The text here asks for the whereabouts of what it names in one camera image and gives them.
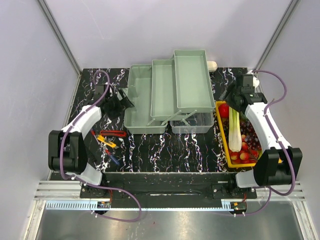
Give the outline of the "clear grey plastic toolbox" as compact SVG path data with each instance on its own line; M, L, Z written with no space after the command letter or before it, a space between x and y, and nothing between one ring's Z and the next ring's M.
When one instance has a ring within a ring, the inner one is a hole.
M214 124L215 100L204 50L175 50L170 59L130 67L124 113L131 134L205 134Z

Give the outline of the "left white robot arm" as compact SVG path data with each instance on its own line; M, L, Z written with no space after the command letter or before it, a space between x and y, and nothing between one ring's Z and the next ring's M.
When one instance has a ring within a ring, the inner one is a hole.
M102 181L102 173L88 163L84 140L103 116L118 118L132 107L134 105L123 89L115 91L108 83L99 84L91 99L68 125L49 133L49 169L60 172L64 180L77 179L91 185L91 192L98 198L106 196L109 186Z

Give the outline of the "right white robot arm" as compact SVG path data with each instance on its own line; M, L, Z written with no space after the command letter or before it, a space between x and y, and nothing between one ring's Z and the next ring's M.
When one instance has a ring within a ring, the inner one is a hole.
M238 172L227 186L228 194L239 198L246 188L296 184L302 161L300 148L292 147L273 120L268 102L255 91L253 74L236 76L219 101L216 117L230 168L251 167Z

